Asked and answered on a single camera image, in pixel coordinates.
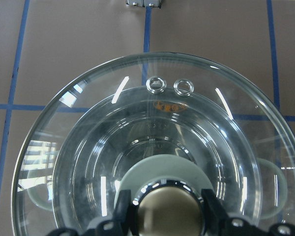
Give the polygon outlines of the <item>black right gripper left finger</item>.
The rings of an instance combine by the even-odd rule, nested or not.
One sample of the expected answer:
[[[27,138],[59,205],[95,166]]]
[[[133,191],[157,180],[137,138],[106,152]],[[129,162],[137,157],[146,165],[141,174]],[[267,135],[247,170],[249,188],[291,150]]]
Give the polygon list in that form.
[[[115,204],[114,219],[119,222],[123,235],[130,231],[133,236],[138,236],[138,206],[132,203],[131,190],[121,190]]]

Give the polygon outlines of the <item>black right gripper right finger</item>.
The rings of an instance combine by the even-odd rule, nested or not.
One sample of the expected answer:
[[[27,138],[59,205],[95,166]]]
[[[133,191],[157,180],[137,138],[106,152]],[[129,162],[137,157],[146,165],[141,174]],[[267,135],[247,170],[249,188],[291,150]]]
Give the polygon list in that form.
[[[205,233],[222,236],[229,216],[212,189],[202,189]]]

